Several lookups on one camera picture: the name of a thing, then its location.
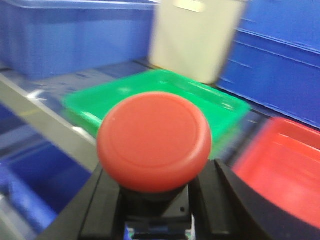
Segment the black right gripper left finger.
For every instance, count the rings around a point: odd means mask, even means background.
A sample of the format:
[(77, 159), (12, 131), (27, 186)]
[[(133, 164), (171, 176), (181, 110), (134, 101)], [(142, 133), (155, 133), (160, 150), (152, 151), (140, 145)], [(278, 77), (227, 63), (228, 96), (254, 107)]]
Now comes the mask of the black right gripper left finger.
[(125, 222), (119, 185), (97, 165), (73, 200), (38, 240), (123, 240)]

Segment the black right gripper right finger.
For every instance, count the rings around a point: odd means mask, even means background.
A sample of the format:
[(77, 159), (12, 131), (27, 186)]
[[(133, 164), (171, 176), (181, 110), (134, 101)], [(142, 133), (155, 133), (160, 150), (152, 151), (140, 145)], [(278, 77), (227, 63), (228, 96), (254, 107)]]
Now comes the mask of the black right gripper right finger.
[(208, 161), (190, 187), (198, 240), (308, 240), (310, 225), (255, 192), (223, 162)]

